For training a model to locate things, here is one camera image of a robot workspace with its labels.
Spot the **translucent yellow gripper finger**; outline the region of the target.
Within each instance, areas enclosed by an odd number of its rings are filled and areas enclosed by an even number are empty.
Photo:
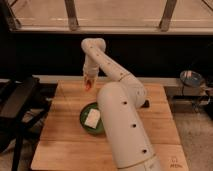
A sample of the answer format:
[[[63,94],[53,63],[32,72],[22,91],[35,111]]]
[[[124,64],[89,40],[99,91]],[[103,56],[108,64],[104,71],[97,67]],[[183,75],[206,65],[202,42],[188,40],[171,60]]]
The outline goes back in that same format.
[[[91,87],[94,87],[96,85],[97,78],[94,78],[91,80]]]
[[[87,77],[86,76],[83,76],[83,83],[84,83],[84,85],[87,84]]]

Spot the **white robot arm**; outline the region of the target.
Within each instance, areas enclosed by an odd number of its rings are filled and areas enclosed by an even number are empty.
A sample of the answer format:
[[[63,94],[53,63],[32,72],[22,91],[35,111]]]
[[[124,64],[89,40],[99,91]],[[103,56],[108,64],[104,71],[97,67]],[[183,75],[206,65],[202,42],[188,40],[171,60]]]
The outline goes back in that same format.
[[[105,54],[104,39],[86,38],[81,48],[85,83],[94,84],[99,70],[111,79],[99,90],[97,104],[117,170],[163,171],[137,112],[146,102],[144,85]]]

